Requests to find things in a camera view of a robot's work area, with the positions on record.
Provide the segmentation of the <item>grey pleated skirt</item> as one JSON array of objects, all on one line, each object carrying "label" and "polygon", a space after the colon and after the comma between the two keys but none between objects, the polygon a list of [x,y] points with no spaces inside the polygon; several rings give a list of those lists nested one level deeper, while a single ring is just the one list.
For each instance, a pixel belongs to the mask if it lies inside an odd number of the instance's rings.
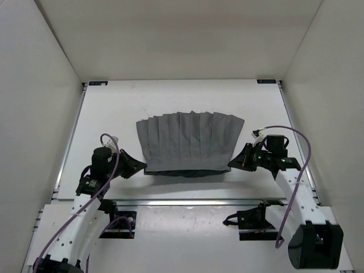
[{"label": "grey pleated skirt", "polygon": [[145,175],[195,178],[230,172],[244,124],[234,115],[194,111],[138,121]]}]

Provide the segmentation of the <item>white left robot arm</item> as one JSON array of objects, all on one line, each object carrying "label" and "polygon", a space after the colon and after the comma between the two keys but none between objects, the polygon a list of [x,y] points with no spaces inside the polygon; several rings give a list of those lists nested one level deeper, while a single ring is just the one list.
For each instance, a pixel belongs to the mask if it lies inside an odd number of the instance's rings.
[{"label": "white left robot arm", "polygon": [[147,167],[124,150],[99,147],[81,173],[76,197],[66,223],[35,259],[33,272],[88,272],[92,246],[100,235],[127,217],[117,204],[104,198],[116,177],[129,179]]}]

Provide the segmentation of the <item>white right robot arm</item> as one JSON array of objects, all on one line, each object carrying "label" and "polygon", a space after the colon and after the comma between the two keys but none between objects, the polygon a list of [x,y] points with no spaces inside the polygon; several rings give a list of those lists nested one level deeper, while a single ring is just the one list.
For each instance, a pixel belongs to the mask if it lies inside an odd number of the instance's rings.
[{"label": "white right robot arm", "polygon": [[289,140],[284,135],[255,132],[255,143],[246,143],[229,162],[229,167],[254,172],[263,168],[289,200],[260,204],[255,222],[262,228],[270,225],[278,232],[276,247],[287,242],[288,257],[296,269],[337,269],[340,262],[343,230],[320,210],[312,191],[302,179],[303,168],[296,158],[288,156]]}]

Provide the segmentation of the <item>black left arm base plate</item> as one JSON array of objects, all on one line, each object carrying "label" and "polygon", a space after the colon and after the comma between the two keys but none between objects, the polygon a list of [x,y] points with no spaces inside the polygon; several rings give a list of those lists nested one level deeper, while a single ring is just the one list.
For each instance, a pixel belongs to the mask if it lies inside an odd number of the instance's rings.
[{"label": "black left arm base plate", "polygon": [[118,222],[109,226],[100,236],[100,239],[134,239],[137,224],[136,206],[118,206]]}]

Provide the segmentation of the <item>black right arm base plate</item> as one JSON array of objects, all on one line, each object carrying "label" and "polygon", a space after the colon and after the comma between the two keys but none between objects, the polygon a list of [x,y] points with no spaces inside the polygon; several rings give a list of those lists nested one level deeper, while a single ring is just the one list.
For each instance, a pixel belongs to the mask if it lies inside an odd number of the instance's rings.
[{"label": "black right arm base plate", "polygon": [[222,222],[225,226],[237,226],[240,241],[274,241],[278,232],[265,219],[265,208],[238,210]]}]

